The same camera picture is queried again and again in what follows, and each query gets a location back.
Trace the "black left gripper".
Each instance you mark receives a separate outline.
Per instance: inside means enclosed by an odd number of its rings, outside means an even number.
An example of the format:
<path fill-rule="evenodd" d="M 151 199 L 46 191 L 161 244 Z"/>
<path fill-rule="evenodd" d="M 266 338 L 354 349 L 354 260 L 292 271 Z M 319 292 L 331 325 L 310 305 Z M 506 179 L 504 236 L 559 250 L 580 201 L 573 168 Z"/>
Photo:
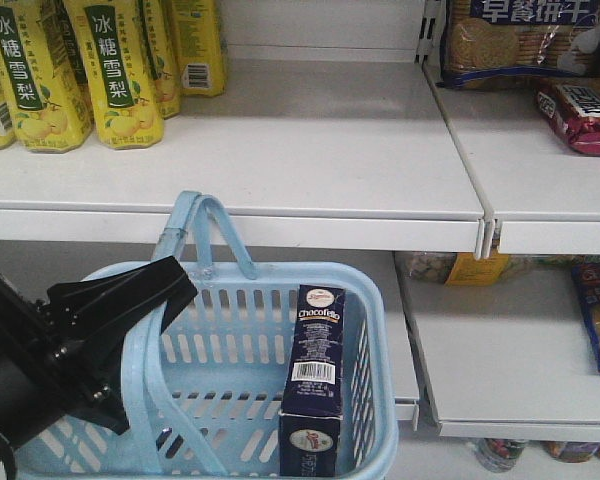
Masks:
<path fill-rule="evenodd" d="M 0 274 L 0 350 L 33 391 L 70 415 L 116 434 L 129 429 L 121 393 L 121 339 L 162 304 L 188 305 L 197 289 L 173 257 L 93 280 L 60 283 L 50 303 L 26 300 Z"/>

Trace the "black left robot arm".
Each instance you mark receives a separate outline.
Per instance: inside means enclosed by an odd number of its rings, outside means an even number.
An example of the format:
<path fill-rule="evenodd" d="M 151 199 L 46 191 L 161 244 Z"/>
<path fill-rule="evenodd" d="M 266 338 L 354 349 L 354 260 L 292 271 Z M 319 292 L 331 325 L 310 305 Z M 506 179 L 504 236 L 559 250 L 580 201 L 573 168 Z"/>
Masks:
<path fill-rule="evenodd" d="M 167 328 L 197 295 L 172 256 L 92 280 L 58 283 L 31 302 L 0 274 L 0 463 L 64 415 L 124 433 L 127 333 L 164 305 Z"/>

